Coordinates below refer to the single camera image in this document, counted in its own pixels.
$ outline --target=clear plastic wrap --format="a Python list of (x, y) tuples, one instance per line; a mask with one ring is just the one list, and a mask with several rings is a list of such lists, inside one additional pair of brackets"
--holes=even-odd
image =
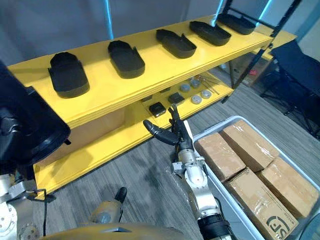
[(279, 155), (276, 148), (243, 120), (226, 127), (220, 134), (254, 172), (263, 170)]
[(266, 239), (285, 239), (298, 221), (249, 168), (227, 184)]
[(296, 218), (307, 217), (319, 197), (318, 190), (280, 157), (258, 177)]
[(218, 133), (199, 139), (194, 146), (198, 153), (205, 158), (206, 164), (222, 182), (233, 177), (246, 167), (240, 157)]

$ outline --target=blue light strip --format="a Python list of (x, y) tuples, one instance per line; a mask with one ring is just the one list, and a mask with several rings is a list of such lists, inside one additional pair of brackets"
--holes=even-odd
[(108, 32), (109, 38), (114, 39), (114, 32), (112, 30), (112, 18), (111, 18), (109, 0), (104, 0), (104, 4), (105, 4), (105, 11), (106, 11), (106, 30)]
[(223, 2), (224, 2), (224, 0), (220, 0), (220, 2), (219, 2), (219, 6), (218, 6), (218, 8), (216, 9), (215, 16), (214, 16), (214, 18), (213, 18), (212, 21), (211, 21), (211, 25), (212, 25), (212, 26), (215, 26), (215, 25), (216, 25), (217, 17), (218, 17), (218, 14), (219, 14), (219, 12), (220, 12), (220, 9), (221, 9), (221, 7), (222, 7)]
[(260, 14), (260, 16), (259, 16), (259, 18), (258, 18), (259, 20), (261, 20), (261, 19), (263, 18), (263, 16), (265, 15), (266, 11), (267, 11), (268, 8), (270, 7), (270, 4), (271, 4), (272, 1), (273, 1), (273, 0), (269, 0), (269, 1), (267, 2), (267, 4), (265, 5), (263, 11), (261, 12), (261, 14)]

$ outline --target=black chair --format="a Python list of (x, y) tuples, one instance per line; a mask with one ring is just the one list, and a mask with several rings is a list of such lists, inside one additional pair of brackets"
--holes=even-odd
[(302, 114), (305, 128), (316, 136), (320, 127), (320, 63), (305, 55), (295, 40), (273, 49), (271, 54), (279, 71), (273, 73), (277, 74), (275, 81), (260, 96), (286, 102), (284, 114), (292, 111)]

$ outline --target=small black box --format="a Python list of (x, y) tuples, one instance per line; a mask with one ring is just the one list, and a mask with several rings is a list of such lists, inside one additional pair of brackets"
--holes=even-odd
[(184, 100), (185, 100), (185, 98), (183, 96), (181, 96), (181, 94), (178, 92), (175, 92), (174, 94), (172, 94), (168, 97), (168, 101), (171, 104), (176, 104), (176, 105), (182, 104), (184, 102)]
[(156, 118), (161, 116), (166, 112), (165, 107), (161, 104), (161, 102), (157, 102), (151, 106), (149, 106), (149, 111), (155, 116)]

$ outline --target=sf logo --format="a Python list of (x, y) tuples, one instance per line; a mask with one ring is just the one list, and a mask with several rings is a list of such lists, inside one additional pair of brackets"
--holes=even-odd
[(286, 222), (278, 216), (269, 217), (269, 219), (266, 221), (266, 224), (272, 229), (272, 231), (277, 233), (278, 239), (283, 239), (290, 231), (290, 228)]

